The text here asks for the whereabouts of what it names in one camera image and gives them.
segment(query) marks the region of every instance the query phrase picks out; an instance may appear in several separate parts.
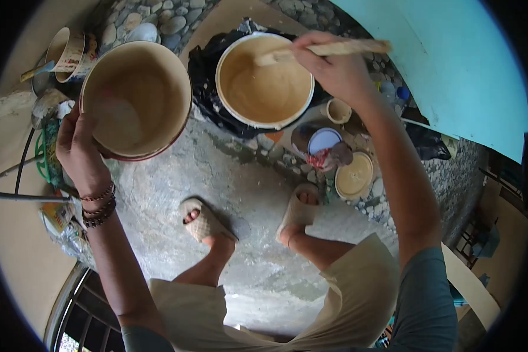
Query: concrete floor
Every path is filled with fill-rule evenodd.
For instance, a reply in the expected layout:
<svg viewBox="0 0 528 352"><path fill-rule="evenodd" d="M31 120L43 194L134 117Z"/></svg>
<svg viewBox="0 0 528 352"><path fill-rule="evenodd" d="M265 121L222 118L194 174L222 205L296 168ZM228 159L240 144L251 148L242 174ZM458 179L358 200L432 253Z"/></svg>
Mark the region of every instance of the concrete floor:
<svg viewBox="0 0 528 352"><path fill-rule="evenodd" d="M231 224L240 243L221 277L227 292L226 324L295 335L322 307L327 285L318 270L275 241L294 186L290 171L256 160L246 148L225 146L230 137L190 119L169 150L140 163L109 161L118 186L118 214L146 278L173 279L206 253L182 227L180 202L198 195ZM377 233L392 254L396 235L343 201L323 207L308 233L359 243Z"/></svg>

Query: beige shorts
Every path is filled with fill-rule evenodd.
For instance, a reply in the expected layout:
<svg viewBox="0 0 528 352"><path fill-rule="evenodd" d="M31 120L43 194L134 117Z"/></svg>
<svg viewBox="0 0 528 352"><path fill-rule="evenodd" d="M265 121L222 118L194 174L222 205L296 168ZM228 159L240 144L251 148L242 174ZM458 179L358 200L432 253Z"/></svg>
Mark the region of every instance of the beige shorts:
<svg viewBox="0 0 528 352"><path fill-rule="evenodd" d="M317 319L288 343L264 341L224 326L225 291L150 280L169 340L177 350L205 352L302 351L348 346L370 347L391 318L397 299L399 267L373 234L320 275L329 283Z"/></svg>

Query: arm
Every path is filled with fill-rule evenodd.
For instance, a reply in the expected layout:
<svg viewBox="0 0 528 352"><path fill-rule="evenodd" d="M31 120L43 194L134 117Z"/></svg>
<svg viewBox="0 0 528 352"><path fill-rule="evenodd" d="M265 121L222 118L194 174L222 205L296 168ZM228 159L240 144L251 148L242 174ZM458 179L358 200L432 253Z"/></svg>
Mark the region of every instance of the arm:
<svg viewBox="0 0 528 352"><path fill-rule="evenodd" d="M296 59L331 95L349 104L372 135L383 184L399 237L401 270L424 248L440 247L438 202L413 143L394 111L386 105L360 56L322 58L305 47L344 40L311 32L292 46Z"/></svg>
<svg viewBox="0 0 528 352"><path fill-rule="evenodd" d="M63 119L56 155L80 196L97 197L109 187L111 175L92 143L96 121L91 115L79 115L78 105L76 103ZM83 202L83 208L94 212L108 201L109 198ZM145 327L165 336L159 312L117 213L114 212L104 224L89 229L88 240L107 301L119 324L122 327Z"/></svg>

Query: hand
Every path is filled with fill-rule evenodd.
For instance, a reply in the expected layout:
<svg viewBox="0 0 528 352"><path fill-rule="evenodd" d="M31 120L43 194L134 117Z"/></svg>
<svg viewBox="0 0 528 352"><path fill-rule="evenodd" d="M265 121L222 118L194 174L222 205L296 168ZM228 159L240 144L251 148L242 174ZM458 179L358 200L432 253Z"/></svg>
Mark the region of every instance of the hand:
<svg viewBox="0 0 528 352"><path fill-rule="evenodd" d="M77 101L62 120L56 155L80 197L98 197L110 186L111 174L92 142L97 121L90 114L80 114L78 106Z"/></svg>
<svg viewBox="0 0 528 352"><path fill-rule="evenodd" d="M375 93L375 86L361 55L320 57L306 49L310 45L345 40L330 33L314 31L296 39L291 49L296 60L315 76L324 90L352 106L357 97Z"/></svg>

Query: sleeve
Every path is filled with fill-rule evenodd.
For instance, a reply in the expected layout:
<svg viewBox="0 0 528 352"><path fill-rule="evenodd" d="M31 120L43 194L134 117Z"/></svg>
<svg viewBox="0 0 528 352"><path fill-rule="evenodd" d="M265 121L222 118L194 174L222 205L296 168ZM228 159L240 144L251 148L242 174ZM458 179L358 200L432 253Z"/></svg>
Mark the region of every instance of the sleeve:
<svg viewBox="0 0 528 352"><path fill-rule="evenodd" d="M170 342L156 332L140 326L122 326L121 334L127 352L174 352Z"/></svg>
<svg viewBox="0 0 528 352"><path fill-rule="evenodd" d="M426 248L402 272L391 347L453 351L457 337L458 318L442 249Z"/></svg>

